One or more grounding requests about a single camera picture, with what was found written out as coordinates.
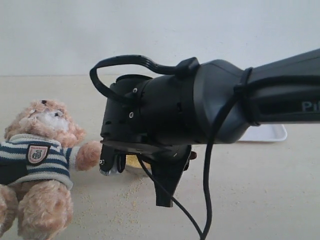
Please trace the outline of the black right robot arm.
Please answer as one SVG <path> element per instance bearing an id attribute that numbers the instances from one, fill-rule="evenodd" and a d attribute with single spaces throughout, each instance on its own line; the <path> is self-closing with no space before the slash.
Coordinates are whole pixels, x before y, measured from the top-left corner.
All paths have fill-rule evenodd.
<path id="1" fill-rule="evenodd" d="M 127 74 L 103 88 L 100 170 L 121 173 L 126 156 L 137 155 L 151 165 L 157 206 L 173 205 L 192 145 L 209 141 L 211 126 L 229 99 L 236 103 L 218 129 L 216 144 L 235 143 L 251 126 L 320 121 L 319 50 L 245 70 L 222 59 L 201 64 L 194 57 L 174 67 L 140 55 L 99 63 L 117 65 L 140 65 L 158 77 Z"/>

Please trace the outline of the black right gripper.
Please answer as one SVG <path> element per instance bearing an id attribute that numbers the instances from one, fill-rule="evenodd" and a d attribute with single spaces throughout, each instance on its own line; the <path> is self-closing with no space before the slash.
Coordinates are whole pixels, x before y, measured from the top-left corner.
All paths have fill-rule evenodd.
<path id="1" fill-rule="evenodd" d="M 109 88 L 102 144 L 149 163 L 156 206 L 172 207 L 191 146 L 200 141 L 198 78 L 123 75 Z"/>

